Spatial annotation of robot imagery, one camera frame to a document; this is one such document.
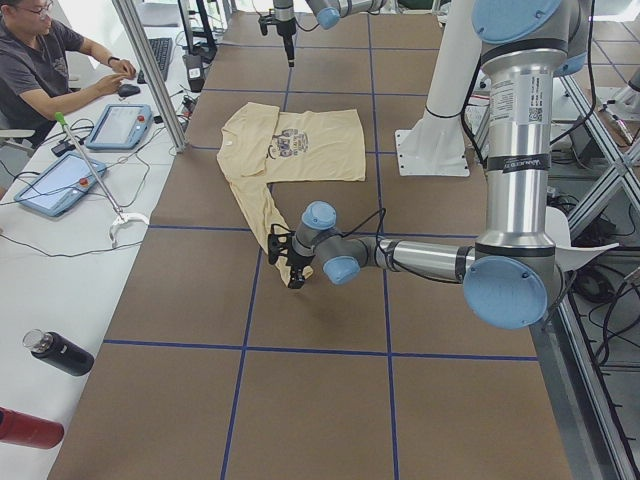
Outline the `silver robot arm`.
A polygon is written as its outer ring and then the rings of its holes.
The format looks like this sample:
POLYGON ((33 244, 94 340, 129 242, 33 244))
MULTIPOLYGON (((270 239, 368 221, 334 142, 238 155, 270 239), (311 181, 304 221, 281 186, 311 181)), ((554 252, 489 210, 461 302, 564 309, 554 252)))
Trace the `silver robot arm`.
POLYGON ((318 261, 341 285, 376 266, 459 283, 474 314, 504 329, 542 320, 563 290, 563 267, 546 232, 551 165, 553 81, 579 70, 587 56, 589 1, 478 1, 471 23, 482 49, 475 66, 491 82, 486 161, 486 229, 470 247, 383 239, 348 239, 335 209, 311 203, 296 231, 271 241, 284 257, 289 286, 318 261))
MULTIPOLYGON (((263 36, 268 27, 274 26, 281 37, 289 68, 295 65, 295 47, 293 37, 297 33, 297 20, 294 2, 274 0, 269 13, 259 19, 263 36)), ((311 9, 317 24, 324 30, 333 28, 338 22, 357 13, 377 13, 386 4, 385 0, 311 0, 307 5, 311 9)))

